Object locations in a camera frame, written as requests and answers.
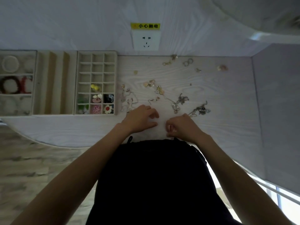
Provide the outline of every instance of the drawstring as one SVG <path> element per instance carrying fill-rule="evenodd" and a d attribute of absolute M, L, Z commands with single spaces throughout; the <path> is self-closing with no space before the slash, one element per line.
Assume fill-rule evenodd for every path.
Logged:
<path fill-rule="evenodd" d="M 129 144 L 129 143 L 132 141 L 132 139 L 133 139 L 133 136 L 130 136 L 130 137 L 128 138 L 127 143 Z"/>

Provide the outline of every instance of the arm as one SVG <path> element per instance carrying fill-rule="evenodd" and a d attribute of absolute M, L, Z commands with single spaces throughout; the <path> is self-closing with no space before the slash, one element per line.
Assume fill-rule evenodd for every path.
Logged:
<path fill-rule="evenodd" d="M 291 224 L 256 182 L 187 114 L 169 119 L 166 130 L 168 137 L 178 137 L 197 145 L 243 224 Z"/>
<path fill-rule="evenodd" d="M 13 221 L 17 224 L 66 224 L 97 181 L 117 147 L 132 133 L 157 126 L 155 109 L 141 105 L 105 137 L 59 173 Z"/>

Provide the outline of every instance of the hand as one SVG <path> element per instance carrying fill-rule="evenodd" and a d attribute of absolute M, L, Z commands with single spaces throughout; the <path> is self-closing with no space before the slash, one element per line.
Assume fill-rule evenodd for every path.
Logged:
<path fill-rule="evenodd" d="M 127 114 L 121 124 L 128 128 L 129 134 L 138 133 L 158 125 L 157 122 L 150 122 L 148 118 L 159 118 L 159 114 L 156 109 L 141 105 Z"/>
<path fill-rule="evenodd" d="M 209 137 L 187 114 L 170 118 L 166 122 L 166 131 L 167 137 L 177 137 L 193 144 L 201 138 Z"/>

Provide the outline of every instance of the white wood grain table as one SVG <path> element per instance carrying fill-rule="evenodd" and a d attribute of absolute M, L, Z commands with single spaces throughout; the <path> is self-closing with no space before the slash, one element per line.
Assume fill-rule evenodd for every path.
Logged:
<path fill-rule="evenodd" d="M 178 57 L 171 65 L 163 66 L 169 57 L 119 56 L 118 57 L 118 107 L 116 116 L 43 116 L 4 118 L 11 128 L 20 134 L 59 147 L 90 147 L 121 122 L 126 111 L 121 112 L 121 85 L 125 84 L 137 96 L 140 104 L 160 97 L 152 103 L 160 114 L 159 126 L 133 135 L 133 141 L 165 139 L 165 122 L 176 116 L 171 102 L 157 95 L 143 82 L 155 79 L 165 91 L 165 96 L 177 100 L 180 93 L 189 101 L 177 115 L 190 113 L 206 100 L 211 110 L 206 115 L 193 117 L 197 125 L 210 134 L 233 159 L 264 177 L 262 141 L 256 90 L 249 57 L 192 57 L 188 67 L 183 62 L 189 57 Z M 217 66 L 226 65 L 229 70 L 220 72 Z"/>

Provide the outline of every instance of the person's left hand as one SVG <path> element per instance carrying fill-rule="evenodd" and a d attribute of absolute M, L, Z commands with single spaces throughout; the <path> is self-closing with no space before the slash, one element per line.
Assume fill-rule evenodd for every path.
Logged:
<path fill-rule="evenodd" d="M 148 118 L 159 118 L 157 110 L 141 105 L 127 114 L 121 124 L 129 130 L 130 134 L 138 133 L 158 125 L 157 122 L 150 122 Z"/>

